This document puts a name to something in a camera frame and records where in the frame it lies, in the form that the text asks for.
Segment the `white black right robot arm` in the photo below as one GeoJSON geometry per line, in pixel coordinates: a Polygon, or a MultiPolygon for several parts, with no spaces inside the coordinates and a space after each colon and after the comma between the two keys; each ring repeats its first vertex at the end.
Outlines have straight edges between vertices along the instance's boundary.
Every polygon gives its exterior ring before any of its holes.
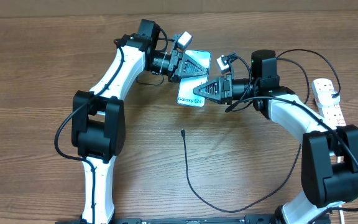
{"type": "Polygon", "coordinates": [[[236,54],[218,58],[222,76],[193,90],[228,112],[238,104],[252,105],[267,119],[284,127],[300,143],[301,192],[271,215],[247,215],[246,223],[329,223],[333,211],[346,211],[358,198],[358,127],[334,126],[291,89],[280,84],[273,50],[257,50],[246,64],[249,77],[234,78],[236,54]]]}

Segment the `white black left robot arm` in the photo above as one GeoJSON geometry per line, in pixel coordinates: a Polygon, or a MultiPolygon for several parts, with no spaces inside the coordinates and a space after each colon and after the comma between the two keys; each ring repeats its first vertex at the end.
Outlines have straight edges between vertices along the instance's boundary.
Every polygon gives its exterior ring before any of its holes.
{"type": "Polygon", "coordinates": [[[114,61],[89,91],[73,97],[71,143],[77,148],[85,172],[85,207],[78,223],[113,223],[113,171],[126,139],[124,100],[132,84],[144,72],[179,83],[178,102],[203,106],[191,92],[190,83],[203,83],[209,75],[211,53],[190,50],[192,36],[176,34],[170,52],[156,48],[163,29],[143,19],[136,33],[116,40],[114,61]]]}

